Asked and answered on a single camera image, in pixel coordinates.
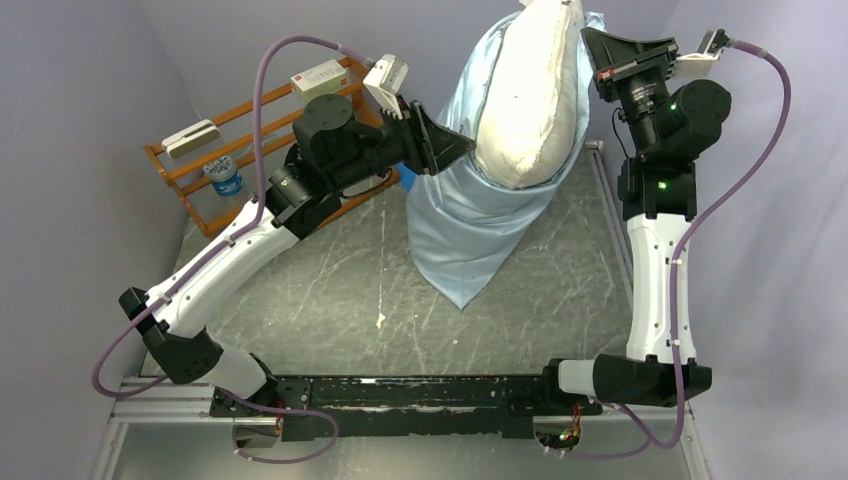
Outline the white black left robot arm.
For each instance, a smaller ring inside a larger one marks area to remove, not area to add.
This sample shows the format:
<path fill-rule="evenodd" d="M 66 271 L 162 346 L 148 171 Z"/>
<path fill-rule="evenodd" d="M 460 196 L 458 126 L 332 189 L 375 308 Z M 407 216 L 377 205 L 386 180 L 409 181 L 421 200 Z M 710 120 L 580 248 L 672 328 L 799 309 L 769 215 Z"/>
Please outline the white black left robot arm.
<path fill-rule="evenodd" d="M 249 414 L 273 409 L 277 388 L 255 356 L 215 339 L 208 317 L 260 268 L 312 234 L 338 212 L 345 190 L 403 163 L 437 175 L 470 153 L 472 139 L 433 120 L 418 101 L 401 103 L 373 127 L 352 101 L 325 94 L 293 122 L 295 142 L 284 164 L 259 174 L 267 186 L 218 236 L 170 278 L 130 288 L 119 303 L 136 323 L 151 357 L 175 384 L 205 380 L 236 395 Z"/>

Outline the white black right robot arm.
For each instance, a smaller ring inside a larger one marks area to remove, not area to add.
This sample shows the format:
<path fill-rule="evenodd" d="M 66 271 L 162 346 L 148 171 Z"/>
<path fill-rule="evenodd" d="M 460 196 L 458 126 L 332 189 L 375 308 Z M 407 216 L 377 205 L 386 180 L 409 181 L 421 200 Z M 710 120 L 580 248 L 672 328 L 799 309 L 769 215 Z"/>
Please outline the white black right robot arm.
<path fill-rule="evenodd" d="M 682 62 L 671 38 L 637 41 L 594 27 L 581 36 L 599 96 L 619 104 L 635 148 L 617 180 L 632 249 L 632 323 L 622 356 L 551 361 L 539 398 L 553 414 L 577 399 L 672 407 L 713 382 L 689 327 L 686 238 L 700 217 L 695 163 L 719 140 L 732 97 L 703 73 L 670 91 Z"/>

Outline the light blue pillowcase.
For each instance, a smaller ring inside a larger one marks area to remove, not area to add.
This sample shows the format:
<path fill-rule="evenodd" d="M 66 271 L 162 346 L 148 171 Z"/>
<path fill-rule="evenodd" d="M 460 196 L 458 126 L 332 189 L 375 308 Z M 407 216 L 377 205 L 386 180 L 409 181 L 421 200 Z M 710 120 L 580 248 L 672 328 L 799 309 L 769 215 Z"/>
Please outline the light blue pillowcase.
<path fill-rule="evenodd" d="M 503 34 L 521 11 L 493 24 L 467 57 L 438 122 L 475 141 L 489 79 Z M 604 28 L 600 12 L 583 8 L 578 45 L 578 131 L 564 166 L 550 180 L 519 189 L 491 181 L 475 161 L 475 149 L 446 171 L 418 175 L 406 194 L 411 257 L 421 275 L 458 308 L 464 308 L 495 276 L 530 225 L 551 203 L 576 163 L 590 123 L 592 67 L 581 38 L 584 27 Z"/>

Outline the white pillow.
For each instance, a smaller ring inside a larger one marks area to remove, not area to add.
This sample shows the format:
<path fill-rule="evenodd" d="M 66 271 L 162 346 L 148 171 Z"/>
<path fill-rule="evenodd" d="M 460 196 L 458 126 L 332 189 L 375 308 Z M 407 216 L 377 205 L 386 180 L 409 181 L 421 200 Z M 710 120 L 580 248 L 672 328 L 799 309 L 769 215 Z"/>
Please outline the white pillow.
<path fill-rule="evenodd" d="M 580 1 L 533 1 L 507 26 L 479 117 L 475 161 L 510 189 L 553 178 L 578 131 Z"/>

